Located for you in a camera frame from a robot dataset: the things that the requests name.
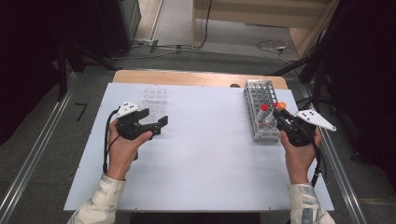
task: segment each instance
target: white sleeve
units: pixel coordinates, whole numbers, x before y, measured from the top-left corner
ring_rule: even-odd
[[[314,188],[310,184],[290,185],[289,194],[291,223],[335,223],[330,214],[320,207]]]
[[[125,181],[102,175],[95,193],[69,218],[67,224],[115,223],[124,186]]]

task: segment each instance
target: person's left hand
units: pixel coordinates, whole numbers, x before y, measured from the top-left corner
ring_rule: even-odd
[[[131,163],[134,161],[137,150],[152,136],[152,132],[148,131],[140,134],[135,140],[128,140],[117,132],[118,120],[115,119],[110,123],[108,143],[111,144],[114,139],[115,142],[109,149],[109,165],[107,176],[117,180],[125,180],[126,173],[131,168]]]

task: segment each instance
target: table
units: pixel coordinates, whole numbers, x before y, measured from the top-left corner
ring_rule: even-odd
[[[191,46],[195,20],[206,19],[210,0],[193,0]],[[305,57],[326,30],[338,0],[213,0],[210,20],[289,27],[290,37],[300,58]]]
[[[243,87],[247,79],[259,78],[272,80],[278,100],[285,100],[290,112],[296,110],[282,77],[118,71],[105,92],[64,210],[77,209],[83,196],[96,187],[103,128],[112,108],[124,96],[139,98],[146,87],[167,89],[169,124],[163,127],[163,134],[139,149],[120,210],[248,213],[290,208],[283,147],[278,142],[252,142],[242,89],[226,88],[232,84]],[[215,122],[224,125],[214,126]],[[316,188],[322,207],[333,210],[321,178]]]

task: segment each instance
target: floor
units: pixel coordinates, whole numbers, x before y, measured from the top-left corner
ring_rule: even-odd
[[[180,4],[176,3],[176,0],[163,2],[141,0],[142,16],[150,19],[146,23],[142,21],[142,30],[139,28],[138,38],[158,39],[159,45],[188,45],[191,33],[191,21],[188,19],[191,1],[185,2],[185,4]],[[184,15],[187,19],[176,20],[172,17],[176,14],[175,11],[178,12],[178,16]],[[197,34],[203,30],[202,24],[205,23],[196,22]],[[197,35],[195,41],[198,44],[202,39]],[[271,47],[285,46],[286,43],[288,47],[286,51],[278,52],[271,50],[271,43],[274,44]],[[122,58],[114,59],[112,63],[125,69],[263,75],[275,72],[286,64],[299,60],[288,32],[284,28],[230,24],[220,21],[209,23],[205,47],[200,51],[186,51],[179,54],[175,54],[174,49],[157,49],[153,53],[149,51],[150,47],[132,49]],[[17,195],[15,207],[9,207],[12,214],[6,217],[8,223],[65,223],[71,216],[70,213],[63,211],[64,202],[106,85],[114,76],[114,71],[108,71],[101,65],[89,60],[87,64],[89,66],[84,74],[72,73],[69,68],[70,92],[65,98],[67,101],[63,104],[56,103],[58,89],[54,87],[25,119],[13,137],[0,146],[2,197],[9,192],[8,187],[19,174],[29,153],[36,150],[36,155],[40,158],[34,169],[30,169],[29,181],[18,186],[22,191],[19,191],[20,194]],[[305,88],[296,78],[300,72],[301,69],[296,69],[282,76],[287,80],[296,101],[306,97]],[[84,105],[86,105],[85,110],[81,113]],[[328,180],[331,184],[328,190],[335,208],[331,212],[332,217],[336,223],[396,223],[394,218],[396,193],[385,173],[375,165],[364,163],[359,159],[355,161],[350,159],[354,150],[343,129],[343,123],[336,114],[330,113],[327,105],[321,106],[323,116],[338,128],[336,133],[330,133],[330,139],[346,172],[347,180],[356,194],[366,222],[357,222],[351,217],[346,198],[341,191],[343,186],[334,175],[335,168],[330,166]],[[62,114],[53,115],[54,108],[60,108]],[[49,118],[55,120],[53,127],[46,126]],[[36,140],[42,138],[40,135],[42,131],[47,132],[50,138],[43,143],[43,146],[37,146]],[[4,214],[4,209],[2,205],[0,215]],[[288,215],[289,211],[260,213],[261,223],[286,223]],[[118,212],[117,223],[129,223],[131,219],[138,217],[131,213]]]

